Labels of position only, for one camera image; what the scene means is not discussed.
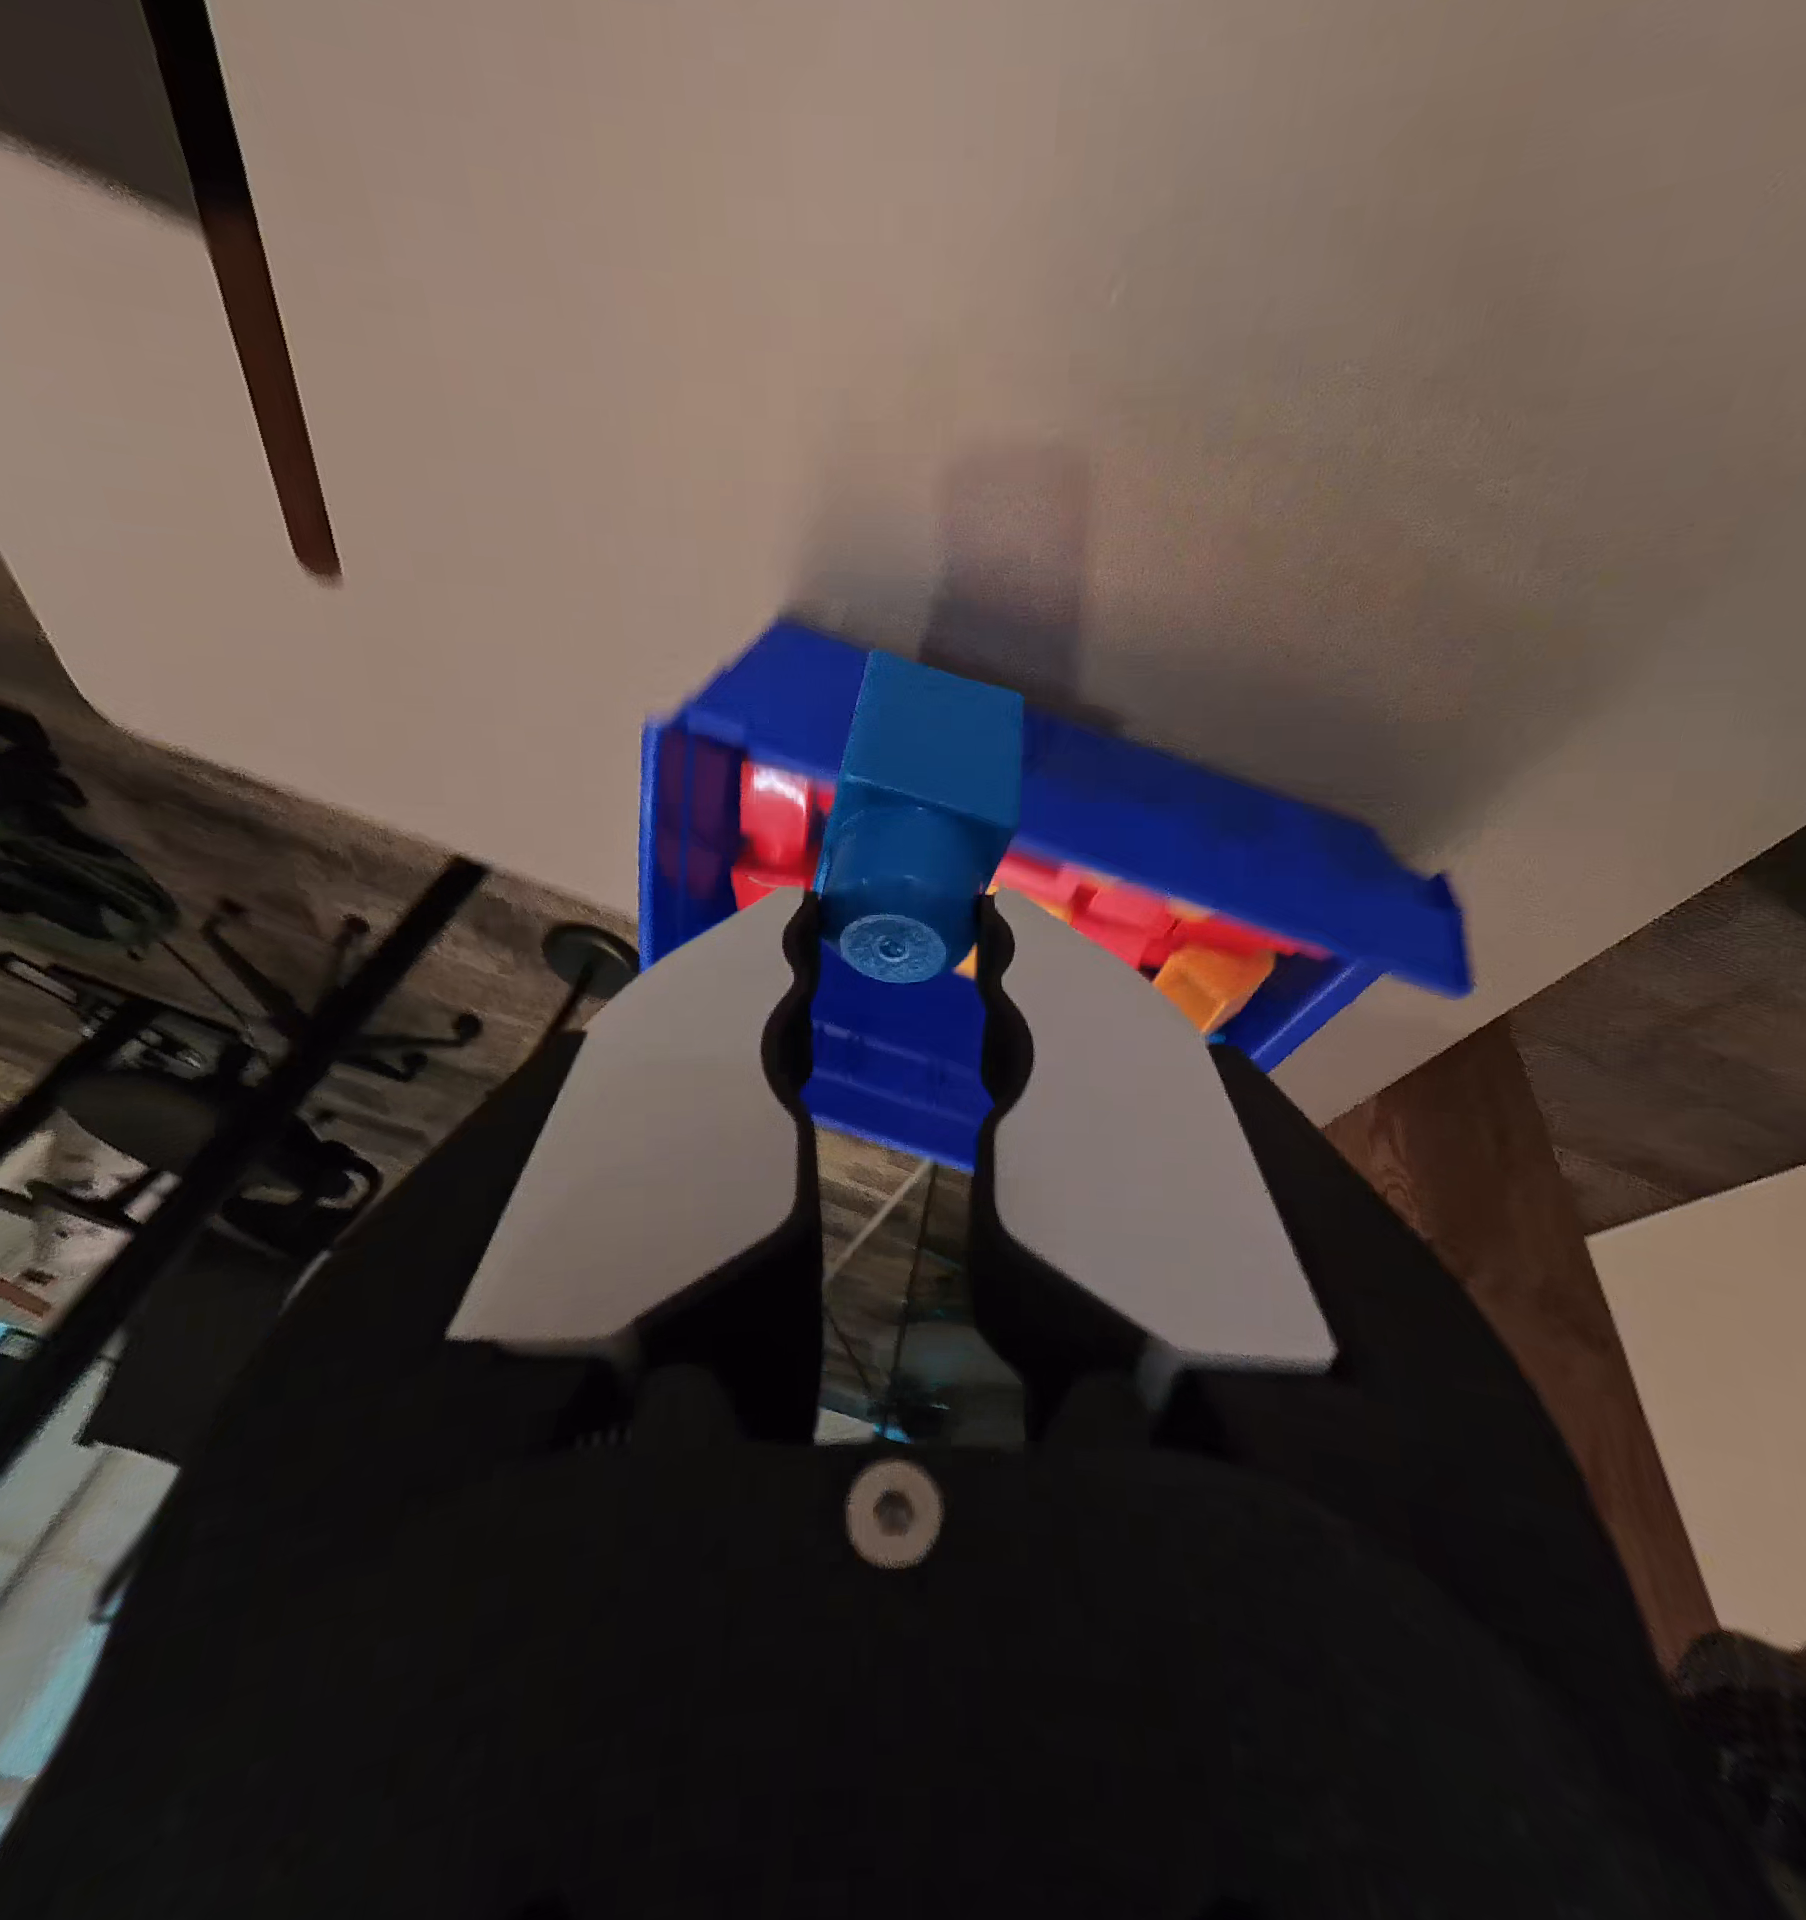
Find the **blue toy block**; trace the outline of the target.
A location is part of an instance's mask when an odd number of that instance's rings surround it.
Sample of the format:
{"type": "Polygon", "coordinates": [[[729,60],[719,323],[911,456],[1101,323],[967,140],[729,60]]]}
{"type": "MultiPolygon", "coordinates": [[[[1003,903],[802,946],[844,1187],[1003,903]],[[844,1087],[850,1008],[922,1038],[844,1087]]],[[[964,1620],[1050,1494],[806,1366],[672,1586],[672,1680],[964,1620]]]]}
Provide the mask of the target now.
{"type": "Polygon", "coordinates": [[[815,873],[823,938],[879,986],[954,972],[1019,822],[1024,700],[867,660],[815,873]]]}

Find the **white panel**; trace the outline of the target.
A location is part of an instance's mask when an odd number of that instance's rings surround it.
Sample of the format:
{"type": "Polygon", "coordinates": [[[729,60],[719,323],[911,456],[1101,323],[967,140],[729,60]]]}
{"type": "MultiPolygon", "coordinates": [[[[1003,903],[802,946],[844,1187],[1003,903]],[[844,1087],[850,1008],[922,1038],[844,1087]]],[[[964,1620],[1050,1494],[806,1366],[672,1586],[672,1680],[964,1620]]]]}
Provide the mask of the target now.
{"type": "Polygon", "coordinates": [[[175,1468],[86,1436],[105,1355],[0,1483],[0,1821],[49,1766],[101,1660],[105,1588],[175,1468]]]}
{"type": "Polygon", "coordinates": [[[1806,1165],[1587,1251],[1719,1625],[1806,1646],[1806,1165]]]}

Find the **dark bag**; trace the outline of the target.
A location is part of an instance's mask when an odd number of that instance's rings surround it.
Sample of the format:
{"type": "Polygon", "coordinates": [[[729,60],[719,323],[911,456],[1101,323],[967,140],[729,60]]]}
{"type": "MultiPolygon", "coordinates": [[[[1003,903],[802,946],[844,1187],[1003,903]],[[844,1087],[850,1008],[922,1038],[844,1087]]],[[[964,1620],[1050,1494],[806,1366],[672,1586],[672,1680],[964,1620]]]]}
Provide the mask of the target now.
{"type": "Polygon", "coordinates": [[[139,952],[180,926],[180,907],[131,854],[86,829],[87,804],[53,737],[0,700],[0,913],[92,946],[139,952]]]}

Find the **black floor tripod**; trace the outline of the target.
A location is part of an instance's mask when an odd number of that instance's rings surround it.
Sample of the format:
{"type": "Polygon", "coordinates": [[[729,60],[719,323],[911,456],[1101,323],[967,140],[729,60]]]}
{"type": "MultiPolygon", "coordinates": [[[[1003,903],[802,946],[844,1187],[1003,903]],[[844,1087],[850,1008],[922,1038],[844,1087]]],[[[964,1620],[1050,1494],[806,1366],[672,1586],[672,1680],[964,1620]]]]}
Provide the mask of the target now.
{"type": "MultiPolygon", "coordinates": [[[[218,901],[199,923],[199,940],[220,972],[243,990],[245,1006],[263,1020],[264,1032],[286,1041],[301,1041],[315,1023],[318,1002],[342,987],[366,954],[368,923],[360,916],[348,916],[340,923],[340,931],[327,943],[327,973],[316,1001],[306,1006],[289,986],[232,940],[230,930],[243,918],[242,903],[218,901]]],[[[340,1053],[338,1065],[395,1086],[411,1086],[435,1065],[440,1054],[466,1051],[482,1039],[482,1033],[486,1021],[472,1011],[460,1011],[442,1033],[360,1032],[340,1053]]]]}

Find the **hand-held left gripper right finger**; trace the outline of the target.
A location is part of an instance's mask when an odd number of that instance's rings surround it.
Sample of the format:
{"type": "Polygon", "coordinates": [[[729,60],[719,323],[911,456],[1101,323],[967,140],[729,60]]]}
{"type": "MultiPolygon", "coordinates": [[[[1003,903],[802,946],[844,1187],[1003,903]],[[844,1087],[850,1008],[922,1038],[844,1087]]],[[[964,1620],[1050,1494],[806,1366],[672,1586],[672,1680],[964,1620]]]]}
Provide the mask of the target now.
{"type": "Polygon", "coordinates": [[[1190,1364],[1328,1372],[1338,1342],[1198,1030],[1039,904],[986,903],[1032,1047],[988,1150],[1012,1249],[1137,1328],[1162,1378],[1190,1364]]]}

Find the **blue plastic bin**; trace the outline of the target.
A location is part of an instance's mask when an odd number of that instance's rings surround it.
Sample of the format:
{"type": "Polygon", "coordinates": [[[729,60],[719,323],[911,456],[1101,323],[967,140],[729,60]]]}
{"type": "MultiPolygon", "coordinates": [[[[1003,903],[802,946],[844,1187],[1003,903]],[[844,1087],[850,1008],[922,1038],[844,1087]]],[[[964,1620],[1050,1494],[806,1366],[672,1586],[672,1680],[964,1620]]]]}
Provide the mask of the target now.
{"type": "MultiPolygon", "coordinates": [[[[748,756],[831,786],[867,648],[781,620],[676,712],[646,725],[640,952],[646,968],[738,911],[748,756]]],[[[1442,875],[1401,862],[1366,823],[1070,718],[1024,721],[1012,851],[1091,870],[1295,940],[1216,1035],[1273,1067],[1382,978],[1474,987],[1462,908],[1442,875]]],[[[823,961],[814,1001],[820,1127],[969,1170],[986,1118],[984,1008],[955,976],[891,987],[823,961]]]]}

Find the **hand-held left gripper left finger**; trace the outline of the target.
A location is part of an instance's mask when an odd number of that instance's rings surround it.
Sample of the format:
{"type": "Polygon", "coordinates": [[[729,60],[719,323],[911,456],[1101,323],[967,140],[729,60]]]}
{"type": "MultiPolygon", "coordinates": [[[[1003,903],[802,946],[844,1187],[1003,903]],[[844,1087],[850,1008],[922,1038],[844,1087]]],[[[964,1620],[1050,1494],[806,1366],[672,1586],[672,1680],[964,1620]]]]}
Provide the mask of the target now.
{"type": "Polygon", "coordinates": [[[773,892],[658,959],[585,1030],[447,1337],[585,1352],[724,1266],[799,1246],[820,1276],[815,1130],[773,1056],[806,1015],[806,892],[773,892]]]}

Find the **pile of colourful toy blocks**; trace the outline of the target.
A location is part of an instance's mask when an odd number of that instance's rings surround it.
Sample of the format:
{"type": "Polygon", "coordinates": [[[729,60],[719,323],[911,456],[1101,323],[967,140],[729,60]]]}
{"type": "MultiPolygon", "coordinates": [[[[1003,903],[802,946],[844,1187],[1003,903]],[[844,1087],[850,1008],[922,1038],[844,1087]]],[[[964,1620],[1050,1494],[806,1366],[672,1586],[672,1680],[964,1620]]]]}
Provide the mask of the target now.
{"type": "MultiPolygon", "coordinates": [[[[740,772],[740,849],[730,862],[738,908],[811,882],[835,788],[748,756],[740,772]]],[[[1007,853],[988,885],[1050,918],[1152,982],[1207,1038],[1242,1012],[1287,959],[1289,938],[1047,857],[1007,853]]]]}

